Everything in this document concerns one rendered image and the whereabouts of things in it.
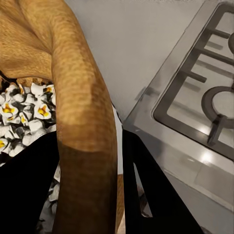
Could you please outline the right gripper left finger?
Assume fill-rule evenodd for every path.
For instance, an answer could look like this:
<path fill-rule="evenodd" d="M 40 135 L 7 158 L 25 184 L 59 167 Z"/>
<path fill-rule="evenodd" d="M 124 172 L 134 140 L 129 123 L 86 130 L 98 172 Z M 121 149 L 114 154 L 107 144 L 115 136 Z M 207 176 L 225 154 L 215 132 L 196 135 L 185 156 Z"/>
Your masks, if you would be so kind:
<path fill-rule="evenodd" d="M 0 167 L 0 234 L 35 234 L 58 165 L 53 131 Z"/>

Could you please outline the popcorn bag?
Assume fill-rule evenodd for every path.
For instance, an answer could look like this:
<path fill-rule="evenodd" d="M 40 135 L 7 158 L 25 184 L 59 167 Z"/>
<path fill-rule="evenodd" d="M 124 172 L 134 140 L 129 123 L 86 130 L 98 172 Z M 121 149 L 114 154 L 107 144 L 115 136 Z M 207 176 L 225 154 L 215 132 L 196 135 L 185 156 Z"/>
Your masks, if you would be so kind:
<path fill-rule="evenodd" d="M 54 85 L 60 186 L 51 234 L 117 234 L 123 124 L 64 0 L 0 0 L 0 94 Z M 17 90 L 17 94 L 21 89 Z"/>

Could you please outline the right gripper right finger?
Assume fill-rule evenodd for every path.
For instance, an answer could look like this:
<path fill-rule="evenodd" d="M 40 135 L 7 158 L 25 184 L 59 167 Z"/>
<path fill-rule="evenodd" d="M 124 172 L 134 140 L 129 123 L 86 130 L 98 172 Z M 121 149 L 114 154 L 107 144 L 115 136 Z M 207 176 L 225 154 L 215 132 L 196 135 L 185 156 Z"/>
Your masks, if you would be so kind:
<path fill-rule="evenodd" d="M 140 137 L 122 131 L 126 234 L 204 234 Z M 141 213 L 134 163 L 152 217 Z"/>

